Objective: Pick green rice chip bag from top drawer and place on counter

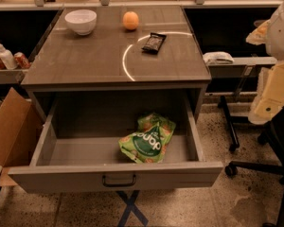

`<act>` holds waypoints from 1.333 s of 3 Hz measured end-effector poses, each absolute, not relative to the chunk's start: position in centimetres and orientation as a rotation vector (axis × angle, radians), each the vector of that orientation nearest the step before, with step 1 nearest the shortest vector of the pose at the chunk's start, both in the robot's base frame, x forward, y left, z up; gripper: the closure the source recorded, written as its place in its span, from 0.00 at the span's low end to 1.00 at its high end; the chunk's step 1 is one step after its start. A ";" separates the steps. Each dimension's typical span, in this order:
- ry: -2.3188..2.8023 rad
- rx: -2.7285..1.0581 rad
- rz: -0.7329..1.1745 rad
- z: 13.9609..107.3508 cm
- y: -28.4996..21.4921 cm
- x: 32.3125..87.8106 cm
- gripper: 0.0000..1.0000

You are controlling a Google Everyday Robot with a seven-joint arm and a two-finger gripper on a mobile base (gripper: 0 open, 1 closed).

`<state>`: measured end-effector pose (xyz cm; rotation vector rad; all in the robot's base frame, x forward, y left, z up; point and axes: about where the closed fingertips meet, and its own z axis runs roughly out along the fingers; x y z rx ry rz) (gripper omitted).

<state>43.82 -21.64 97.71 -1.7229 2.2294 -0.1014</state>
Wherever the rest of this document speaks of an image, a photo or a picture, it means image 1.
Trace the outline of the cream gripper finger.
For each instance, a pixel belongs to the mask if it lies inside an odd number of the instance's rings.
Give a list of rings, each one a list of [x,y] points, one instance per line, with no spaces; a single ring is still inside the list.
[[[269,20],[264,21],[257,26],[245,39],[249,44],[260,45],[266,43],[267,28]]]
[[[271,120],[284,106],[284,61],[272,68],[262,68],[258,75],[257,95],[248,120],[261,125]]]

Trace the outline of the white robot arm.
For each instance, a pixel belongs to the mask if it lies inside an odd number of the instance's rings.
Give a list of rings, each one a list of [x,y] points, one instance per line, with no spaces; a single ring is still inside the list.
[[[284,106],[284,1],[271,18],[251,32],[246,42],[265,44],[268,55],[277,59],[271,69],[262,69],[248,120],[264,124],[271,120]]]

